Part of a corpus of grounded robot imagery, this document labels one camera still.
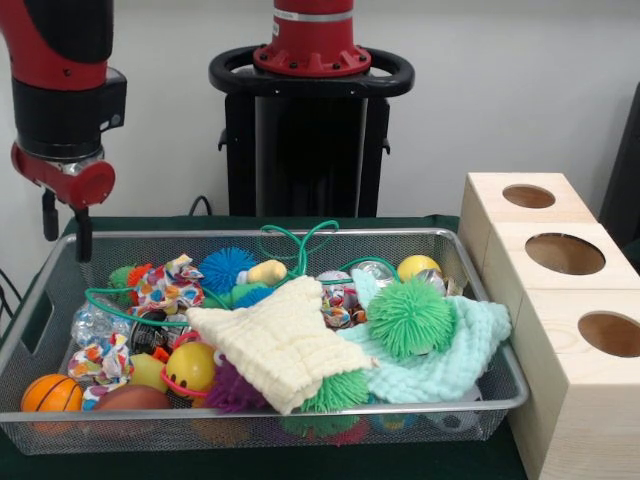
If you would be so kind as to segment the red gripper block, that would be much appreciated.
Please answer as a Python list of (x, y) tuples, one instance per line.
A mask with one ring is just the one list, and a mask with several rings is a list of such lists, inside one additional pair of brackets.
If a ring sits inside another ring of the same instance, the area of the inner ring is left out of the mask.
[(15, 170), (32, 183), (46, 188), (42, 195), (43, 235), (47, 241), (59, 236), (56, 197), (75, 210), (77, 223), (76, 259), (91, 261), (93, 225), (88, 207), (103, 203), (111, 194), (116, 174), (112, 165), (93, 157), (76, 163), (47, 161), (24, 152), (17, 144), (11, 149)]

